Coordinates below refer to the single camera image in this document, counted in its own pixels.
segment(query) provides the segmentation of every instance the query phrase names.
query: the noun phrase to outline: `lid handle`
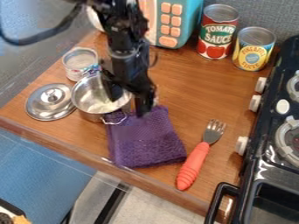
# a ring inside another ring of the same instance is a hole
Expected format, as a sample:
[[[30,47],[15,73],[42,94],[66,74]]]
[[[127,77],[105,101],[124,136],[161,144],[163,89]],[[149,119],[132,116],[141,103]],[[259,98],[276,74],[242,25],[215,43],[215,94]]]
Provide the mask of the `lid handle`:
[[[55,102],[58,100],[58,97],[55,94],[55,89],[51,88],[45,91],[46,96],[48,97],[49,102]]]

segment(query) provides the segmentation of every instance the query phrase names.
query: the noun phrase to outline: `metal pot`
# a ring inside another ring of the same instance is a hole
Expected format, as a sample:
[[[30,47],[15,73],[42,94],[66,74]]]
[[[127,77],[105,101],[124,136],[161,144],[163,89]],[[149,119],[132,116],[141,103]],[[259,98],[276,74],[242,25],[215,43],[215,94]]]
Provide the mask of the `metal pot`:
[[[132,94],[123,91],[117,101],[110,101],[101,83],[101,76],[95,75],[81,79],[73,87],[72,102],[81,116],[94,123],[120,124],[127,118],[130,111]],[[123,118],[117,122],[106,122],[105,114],[122,110]]]

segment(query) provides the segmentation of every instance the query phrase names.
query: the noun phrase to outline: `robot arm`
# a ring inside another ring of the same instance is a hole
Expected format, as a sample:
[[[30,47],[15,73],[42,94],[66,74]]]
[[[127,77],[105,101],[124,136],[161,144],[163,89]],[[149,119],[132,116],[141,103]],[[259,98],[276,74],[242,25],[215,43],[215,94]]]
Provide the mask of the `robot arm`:
[[[68,29],[83,4],[96,11],[108,35],[110,59],[103,60],[102,82],[111,101],[127,89],[136,97],[136,113],[143,116],[153,106],[156,87],[148,76],[150,44],[144,38],[148,21],[135,0],[67,0],[76,3],[73,10],[56,27],[29,38],[8,38],[1,27],[0,37],[15,46],[25,46],[48,39]]]

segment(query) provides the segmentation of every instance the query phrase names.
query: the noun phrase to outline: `wooden table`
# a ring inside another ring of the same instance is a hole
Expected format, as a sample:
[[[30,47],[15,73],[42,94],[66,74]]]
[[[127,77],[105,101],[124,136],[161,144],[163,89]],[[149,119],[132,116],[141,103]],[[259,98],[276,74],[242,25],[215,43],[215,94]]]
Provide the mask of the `wooden table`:
[[[106,36],[93,32],[78,46],[105,52]],[[149,70],[158,86],[159,102],[169,108],[170,119],[190,153],[200,142],[212,118],[227,123],[224,136],[213,145],[194,185],[185,192],[175,188],[181,164],[146,169],[119,169],[110,164],[103,124],[81,119],[79,112],[54,122],[31,119],[24,111],[28,96],[37,88],[53,82],[72,84],[66,78],[61,60],[41,74],[0,111],[0,127],[28,138],[93,168],[114,175],[145,191],[205,214],[219,182],[238,185],[242,158],[234,152],[238,136],[248,136],[254,113],[247,110],[260,76],[267,76],[270,66],[259,73],[239,70],[231,58],[207,60],[198,56],[196,41],[178,50],[151,47],[159,61]]]

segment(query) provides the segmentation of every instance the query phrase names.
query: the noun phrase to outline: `purple cloth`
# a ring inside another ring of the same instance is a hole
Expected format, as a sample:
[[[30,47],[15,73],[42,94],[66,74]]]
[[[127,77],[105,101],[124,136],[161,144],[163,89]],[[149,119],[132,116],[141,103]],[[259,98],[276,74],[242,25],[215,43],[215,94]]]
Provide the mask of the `purple cloth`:
[[[106,115],[108,122],[119,121],[122,112]],[[149,167],[183,162],[186,152],[175,133],[166,107],[154,107],[142,118],[134,113],[119,125],[106,125],[110,157],[116,165]]]

